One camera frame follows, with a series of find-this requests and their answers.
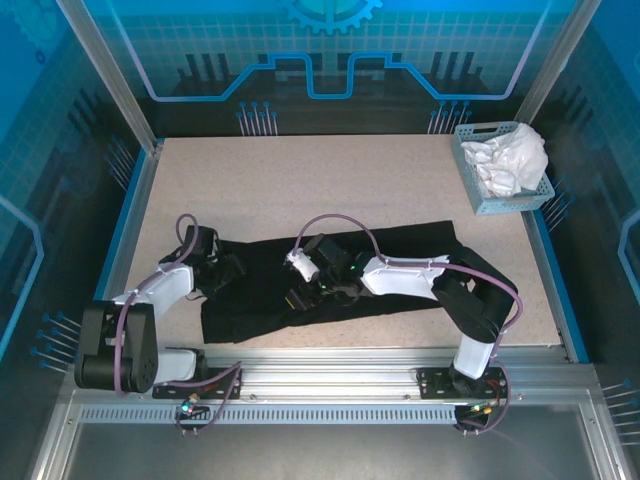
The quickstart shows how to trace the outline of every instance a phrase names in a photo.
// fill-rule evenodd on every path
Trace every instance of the crumpled white fabric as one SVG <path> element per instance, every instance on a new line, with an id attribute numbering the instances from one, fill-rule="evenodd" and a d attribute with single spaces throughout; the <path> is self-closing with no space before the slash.
<path id="1" fill-rule="evenodd" d="M 535 190 L 549 163 L 544 140 L 524 123 L 506 135 L 461 146 L 486 197 L 512 197 L 522 189 Z"/>

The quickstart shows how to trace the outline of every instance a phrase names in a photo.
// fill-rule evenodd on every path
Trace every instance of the black garment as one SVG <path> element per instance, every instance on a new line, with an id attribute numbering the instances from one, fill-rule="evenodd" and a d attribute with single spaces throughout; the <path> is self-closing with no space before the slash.
<path id="1" fill-rule="evenodd" d="M 460 246 L 450 221 L 373 230 L 380 251 L 392 257 L 427 258 L 453 253 Z M 305 237 L 304 246 L 311 237 Z M 337 233 L 331 238 L 356 255 L 371 252 L 369 237 L 361 231 Z M 227 253 L 235 253 L 247 266 L 247 275 L 234 280 L 202 304 L 205 343 L 243 342 L 285 327 L 337 322 L 372 315 L 438 307 L 434 300 L 405 295 L 361 297 L 343 306 L 328 297 L 307 312 L 292 310 L 284 297 L 301 281 L 300 274 L 284 265 L 295 238 L 254 243 L 223 241 Z"/>

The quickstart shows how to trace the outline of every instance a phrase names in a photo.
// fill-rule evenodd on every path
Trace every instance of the grid pattern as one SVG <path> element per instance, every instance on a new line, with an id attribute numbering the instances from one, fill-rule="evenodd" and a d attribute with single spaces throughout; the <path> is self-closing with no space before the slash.
<path id="1" fill-rule="evenodd" d="M 25 208 L 54 148 L 66 152 L 77 146 L 78 133 L 66 119 L 81 87 L 90 92 L 104 88 L 69 31 L 0 142 L 0 194 L 19 209 Z M 0 208 L 0 253 L 16 225 L 13 215 Z"/>
<path id="2" fill-rule="evenodd" d="M 526 92 L 564 21 L 565 14 L 550 14 L 540 32 L 517 91 Z M 445 55 L 438 70 L 443 78 L 448 55 L 473 52 L 471 71 L 482 69 L 481 80 L 490 93 L 505 91 L 522 53 L 540 19 L 538 13 L 394 13 L 375 12 L 371 20 L 347 34 L 313 34 L 299 28 L 285 14 L 220 14 L 124 17 L 122 23 L 157 94 L 170 95 L 180 82 L 178 69 L 187 71 L 187 54 L 224 53 L 232 75 L 258 62 L 258 55 L 276 52 L 322 54 L 318 75 L 341 76 L 338 54 L 356 51 L 393 51 L 419 71 L 431 70 L 436 52 Z M 135 65 L 111 18 L 99 18 L 110 47 L 136 93 L 144 91 Z M 460 76 L 463 63 L 454 68 Z M 214 62 L 218 76 L 222 67 Z M 361 71 L 361 75 L 372 72 Z M 280 77 L 300 75 L 280 72 Z"/>
<path id="3" fill-rule="evenodd" d="M 611 150 L 636 205 L 640 205 L 640 101 L 593 29 L 585 32 L 551 98 L 566 98 L 576 91 L 580 93 L 574 104 L 584 98 L 588 108 L 577 112 L 576 105 L 567 115 L 573 115 L 577 124 L 584 120 L 581 139 L 588 148 L 607 146 Z"/>

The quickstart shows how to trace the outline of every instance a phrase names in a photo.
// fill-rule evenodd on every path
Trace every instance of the table surface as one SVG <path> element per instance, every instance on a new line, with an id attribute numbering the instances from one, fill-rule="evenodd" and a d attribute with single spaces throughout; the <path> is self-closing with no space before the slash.
<path id="1" fill-rule="evenodd" d="M 322 213 L 370 228 L 453 220 L 460 242 L 518 287 L 525 313 L 504 345 L 556 345 L 556 333 L 522 217 L 476 216 L 451 155 L 450 135 L 169 138 L 153 183 L 128 287 L 178 246 L 176 218 L 194 214 L 221 238 L 297 235 Z M 353 230 L 326 220 L 308 234 Z M 181 300 L 158 322 L 158 342 L 203 345 L 200 303 Z M 460 332 L 442 309 L 286 328 L 239 347 L 451 347 Z"/>

